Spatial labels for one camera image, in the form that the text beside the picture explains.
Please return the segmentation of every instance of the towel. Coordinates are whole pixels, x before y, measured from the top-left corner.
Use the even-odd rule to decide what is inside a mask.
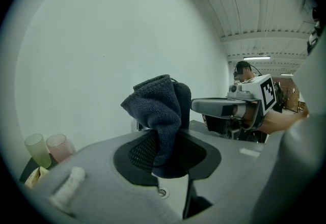
[[[188,86],[161,75],[133,87],[134,93],[121,106],[139,123],[158,132],[153,166],[166,163],[172,155],[175,135],[189,128],[191,92]]]

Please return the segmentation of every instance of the white wall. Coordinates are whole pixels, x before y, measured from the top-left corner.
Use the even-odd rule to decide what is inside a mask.
[[[120,103],[161,74],[193,98],[227,93],[223,47],[192,0],[45,0],[17,60],[21,136],[63,133],[80,149],[129,133]]]

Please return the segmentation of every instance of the man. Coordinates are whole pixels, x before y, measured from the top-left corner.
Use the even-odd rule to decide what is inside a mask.
[[[246,61],[240,61],[236,65],[237,76],[234,79],[240,80],[240,82],[247,81],[255,77],[254,73],[251,70],[251,66]]]

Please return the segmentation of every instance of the ceiling light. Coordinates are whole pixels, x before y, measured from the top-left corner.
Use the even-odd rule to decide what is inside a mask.
[[[270,56],[263,55],[263,56],[260,56],[260,57],[243,58],[243,60],[253,60],[253,59],[270,59]]]

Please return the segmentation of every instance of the table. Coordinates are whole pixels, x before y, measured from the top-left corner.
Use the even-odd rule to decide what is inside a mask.
[[[50,158],[51,158],[51,165],[49,168],[47,168],[47,170],[51,170],[53,169],[58,163],[56,162],[56,160],[53,158],[52,154],[50,154]],[[39,165],[34,161],[33,158],[31,158],[27,165],[25,166],[24,170],[22,171],[22,174],[20,175],[19,181],[22,183],[25,183],[26,180],[28,179],[28,177],[31,175],[31,173],[38,168]]]

